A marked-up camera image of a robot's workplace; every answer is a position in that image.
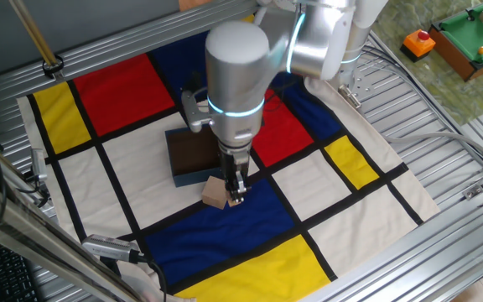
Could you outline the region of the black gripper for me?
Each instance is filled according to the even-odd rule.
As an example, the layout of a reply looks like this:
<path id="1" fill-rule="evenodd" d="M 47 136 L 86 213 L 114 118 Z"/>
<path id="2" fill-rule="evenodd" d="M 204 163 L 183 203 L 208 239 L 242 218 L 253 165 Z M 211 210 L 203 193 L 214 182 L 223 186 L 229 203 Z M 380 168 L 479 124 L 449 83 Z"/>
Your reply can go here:
<path id="1" fill-rule="evenodd" d="M 248 191 L 248 168 L 251 144 L 232 147 L 219 142 L 221 170 L 230 202 L 241 203 Z"/>

